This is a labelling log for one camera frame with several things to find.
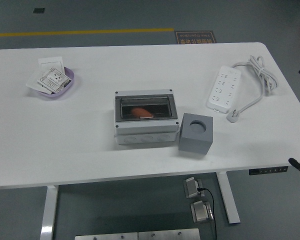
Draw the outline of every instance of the black cable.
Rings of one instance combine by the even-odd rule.
[[[217,240],[217,224],[216,224],[216,217],[215,217],[215,199],[214,199],[214,196],[208,188],[198,188],[197,190],[199,192],[201,192],[203,190],[207,190],[210,193],[211,197],[212,197],[212,216],[213,216],[213,219],[214,219],[215,240]]]

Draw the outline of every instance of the table leg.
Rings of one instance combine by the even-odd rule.
[[[40,240],[52,240],[59,186],[47,186]]]
[[[231,191],[227,172],[226,171],[217,172],[216,176],[218,177],[226,214],[228,216],[228,221],[230,224],[239,224],[240,218],[238,215],[235,199]]]

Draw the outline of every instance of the outlet socket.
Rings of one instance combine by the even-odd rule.
[[[240,70],[222,66],[210,93],[207,106],[226,114],[233,104],[240,77]]]

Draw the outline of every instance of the gray cube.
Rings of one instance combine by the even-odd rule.
[[[207,154],[214,141],[211,116],[185,113],[180,128],[179,150]]]

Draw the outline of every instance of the white cable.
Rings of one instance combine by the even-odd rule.
[[[232,68],[238,67],[238,66],[247,66],[253,68],[255,74],[259,77],[261,86],[262,86],[262,92],[261,95],[254,101],[250,102],[248,105],[244,106],[240,110],[234,110],[233,112],[229,113],[226,117],[230,122],[235,123],[238,118],[239,114],[241,114],[244,110],[250,108],[251,106],[255,105],[257,102],[259,102],[264,94],[265,94],[265,86],[267,86],[267,91],[270,94],[271,91],[273,91],[277,86],[277,78],[275,75],[273,75],[270,71],[268,71],[265,68],[265,61],[262,56],[258,56],[257,58],[255,56],[250,56],[250,59],[248,62],[238,62],[232,66]]]

